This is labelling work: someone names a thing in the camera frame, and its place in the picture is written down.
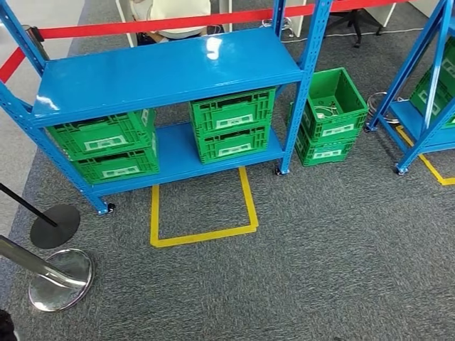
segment blue shelving unit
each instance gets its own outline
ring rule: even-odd
[[[419,154],[455,148],[455,128],[442,129],[455,112],[455,98],[439,113],[432,123],[430,123],[445,41],[449,35],[455,36],[455,17],[452,16],[453,6],[453,0],[439,1],[423,31],[416,41],[410,54],[394,79],[387,95],[378,107],[372,120],[365,127],[367,131],[376,131],[377,123],[380,122],[404,153],[396,165],[398,174],[408,172],[409,165]],[[430,79],[430,89],[428,91],[429,98],[425,117],[422,117],[409,101],[394,102],[393,99],[396,98],[406,79],[435,36],[438,36],[436,38],[438,41]],[[385,120],[384,115],[388,110],[400,121],[405,132],[413,141],[413,146],[407,146],[394,128]]]
[[[14,97],[1,82],[0,104],[99,214],[108,211],[101,198],[104,195],[239,166],[280,159],[280,172],[286,174],[332,0],[316,1],[308,42],[298,63],[280,42],[285,3],[274,0],[271,28],[45,60],[6,1],[0,0],[0,19],[42,76],[33,106]],[[147,60],[159,60],[160,67],[147,67]],[[292,82],[297,83],[296,105],[283,146],[271,131],[266,151],[203,165],[189,124],[159,127],[160,172],[132,180],[89,185],[44,130],[66,122]]]

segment yellow floor tape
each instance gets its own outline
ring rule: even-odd
[[[230,229],[219,229],[212,232],[190,234],[187,236],[159,239],[158,236],[159,231],[158,223],[158,214],[159,212],[159,186],[155,185],[152,187],[150,244],[154,247],[173,247],[175,245],[203,242],[206,240],[231,237],[237,236],[239,234],[255,232],[256,228],[259,224],[256,215],[256,209],[254,207],[252,196],[251,195],[251,189],[249,188],[248,177],[246,176],[246,170],[245,169],[245,167],[240,167],[239,173],[240,175],[242,190],[243,191],[243,196],[245,197],[245,204],[246,205],[246,210],[249,217],[249,225],[242,227],[233,227]]]
[[[398,126],[397,131],[398,134],[401,135],[401,137],[410,144],[410,146],[413,146],[411,139],[409,136],[406,135],[404,130],[403,130],[403,126]],[[423,154],[419,155],[419,158],[421,159],[428,169],[432,172],[432,174],[435,175],[435,178],[438,180],[438,183],[441,183],[442,186],[447,185],[455,185],[455,178],[443,178],[436,168],[435,168],[429,159],[426,158]]]

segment stacked green crates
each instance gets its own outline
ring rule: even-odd
[[[59,124],[47,130],[91,184],[159,171],[154,109]]]
[[[315,72],[297,135],[297,154],[304,166],[343,161],[367,112],[345,68]]]
[[[426,100],[429,97],[430,72],[431,70],[426,71],[410,98],[410,101],[422,115],[425,115]],[[430,121],[444,110],[453,96],[455,96],[455,38],[450,37],[445,44]],[[443,126],[444,129],[453,127],[455,127],[455,112]]]
[[[274,93],[269,87],[190,102],[190,118],[201,162],[265,150]]]

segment crate label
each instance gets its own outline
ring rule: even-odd
[[[139,167],[132,166],[132,167],[119,168],[119,169],[113,169],[113,170],[104,170],[104,171],[103,171],[103,177],[104,178],[112,178],[114,176],[135,174],[135,173],[139,173],[139,172],[140,172]]]
[[[156,139],[155,138],[155,133],[152,134],[152,150],[153,150],[153,154],[156,157]]]
[[[123,135],[109,137],[107,139],[102,140],[93,140],[84,142],[86,151],[95,151],[97,149],[103,149],[113,146],[121,146],[122,144],[127,144],[127,140]]]
[[[423,103],[426,104],[426,100],[429,98],[428,92],[426,90],[422,90],[419,93],[419,97],[423,101]],[[433,107],[432,108],[432,115],[437,116],[441,111],[441,108],[438,106],[435,101],[433,101]]]
[[[310,122],[310,115],[307,112],[303,112],[303,118],[306,122],[306,126],[310,128],[311,126],[311,122]]]
[[[237,126],[238,124],[244,124],[249,122],[252,122],[252,114],[234,117],[232,119],[220,119],[216,121],[216,126],[215,129],[228,128],[228,126]]]
[[[351,131],[351,130],[354,130],[354,125],[354,124],[348,124],[347,126],[340,126],[340,127],[334,128],[334,129],[324,130],[324,131],[323,131],[323,137],[335,135],[335,134],[340,134],[340,133],[345,133],[346,131]]]
[[[442,68],[450,73],[453,78],[455,78],[455,65],[452,64],[448,58],[443,60]]]
[[[147,126],[147,122],[149,121],[149,110],[144,109],[142,110],[142,116],[141,117],[144,126]]]
[[[314,153],[313,155],[313,159],[314,158],[330,158],[332,156],[340,156],[343,150],[339,149],[337,151],[324,151],[322,153]]]
[[[235,153],[240,153],[242,151],[249,151],[251,149],[251,144],[242,144],[241,146],[224,148],[218,151],[218,156],[227,156]]]
[[[297,137],[297,140],[296,140],[296,145],[298,151],[302,151],[303,149],[303,146],[302,145],[302,142],[300,142],[300,139],[299,137]]]

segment shelf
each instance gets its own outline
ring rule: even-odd
[[[271,28],[81,55],[47,63],[33,124],[52,126],[300,81]]]
[[[419,140],[423,124],[423,117],[410,101],[392,102],[390,110],[397,117],[404,131],[410,137],[413,143]],[[444,150],[447,145],[455,146],[455,128],[440,129],[433,136],[426,149],[429,151]]]
[[[240,166],[248,166],[282,158],[284,152],[277,135],[271,129],[266,151],[203,165],[190,124],[175,124],[157,128],[158,157],[160,172],[130,180],[119,180],[94,186],[94,194],[102,196],[125,190],[150,187],[160,183],[191,178]]]

